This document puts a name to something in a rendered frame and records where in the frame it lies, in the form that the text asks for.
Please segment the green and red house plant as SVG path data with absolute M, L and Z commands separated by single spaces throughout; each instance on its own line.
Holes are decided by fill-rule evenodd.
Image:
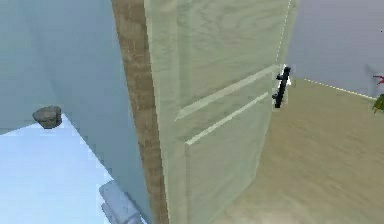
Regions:
M 380 78 L 380 81 L 378 82 L 378 85 L 384 84 L 384 76 L 376 75 L 376 78 Z M 372 109 L 375 113 L 377 113 L 379 110 L 384 111 L 384 93 L 381 94 L 376 101 L 373 104 Z

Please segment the grey lumpy stone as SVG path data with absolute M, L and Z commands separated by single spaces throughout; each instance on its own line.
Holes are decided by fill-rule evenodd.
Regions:
M 59 106 L 46 106 L 32 114 L 33 119 L 44 129 L 53 129 L 62 123 L 62 110 Z

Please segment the brown wooden door frame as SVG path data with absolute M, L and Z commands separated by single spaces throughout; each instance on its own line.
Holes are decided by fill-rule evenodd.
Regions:
M 111 0 L 154 224 L 169 224 L 144 0 Z

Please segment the pale wooden room door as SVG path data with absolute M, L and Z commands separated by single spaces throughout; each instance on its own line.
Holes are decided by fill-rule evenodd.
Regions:
M 144 0 L 169 224 L 255 179 L 300 0 Z

